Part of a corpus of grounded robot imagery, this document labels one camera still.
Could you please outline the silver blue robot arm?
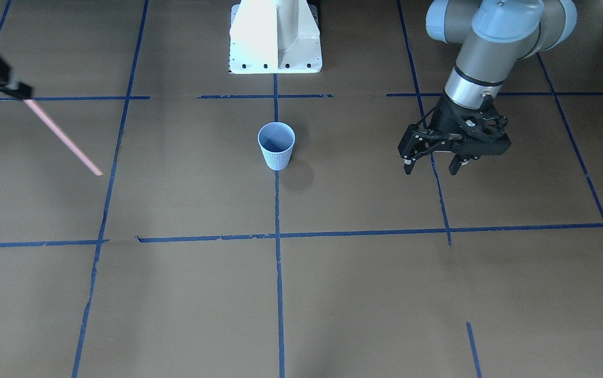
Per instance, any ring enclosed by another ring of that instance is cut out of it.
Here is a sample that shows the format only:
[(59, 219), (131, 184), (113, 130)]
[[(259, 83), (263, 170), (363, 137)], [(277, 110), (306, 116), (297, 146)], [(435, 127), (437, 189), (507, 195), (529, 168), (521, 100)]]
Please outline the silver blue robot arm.
[[(398, 152), (406, 174), (435, 152), (450, 152), (450, 174), (510, 147), (494, 106), (516, 61), (550, 50), (577, 24), (571, 1), (434, 1), (425, 26), (434, 40), (462, 45), (427, 129), (407, 127)], [(306, 1), (242, 1), (232, 9), (233, 74), (301, 74), (321, 69), (320, 28)]]

